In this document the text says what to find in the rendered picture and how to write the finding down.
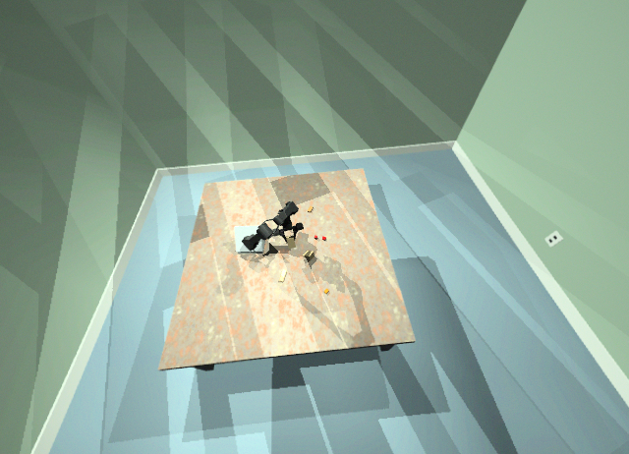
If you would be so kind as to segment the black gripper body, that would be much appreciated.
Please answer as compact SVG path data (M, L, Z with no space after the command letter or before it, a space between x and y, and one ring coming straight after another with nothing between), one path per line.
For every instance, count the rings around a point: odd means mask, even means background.
M300 223L296 223L296 225L295 225L295 226L292 226L292 223L291 223L291 219L290 219L290 218L289 218L289 219L287 219L287 220L284 220L284 222L282 223L282 227L283 227L283 229L279 229L279 228L278 228L277 233L276 233L275 235L273 235L273 236L282 235L285 231L289 231L289 230L294 230L294 231L297 231L297 230L303 230L303 229L304 229L304 226L303 226L303 223L302 223L302 222L300 222ZM276 228L275 228L275 229L273 229L272 231L275 233ZM273 233L273 234L274 234L274 233Z

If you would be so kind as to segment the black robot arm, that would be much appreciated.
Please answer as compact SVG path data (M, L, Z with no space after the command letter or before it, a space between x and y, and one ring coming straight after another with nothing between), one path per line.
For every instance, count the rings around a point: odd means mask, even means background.
M291 215L296 214L298 212L298 206L295 205L292 201L287 201L286 206L282 209L279 209L278 213L279 215L276 215L273 219L267 219L266 221L270 221L273 220L276 225L276 231L275 233L270 229L270 227L266 224L266 223L262 223L258 226L257 229L257 233L256 234L252 234L252 235L248 235L245 236L244 239L241 241L247 248L249 251L252 251L255 247L257 247L257 244L260 242L261 239L263 240L269 240L273 235L275 235L278 231L279 226L282 226L282 223L284 222L284 220L287 220L290 218ZM274 234L273 234L274 233Z

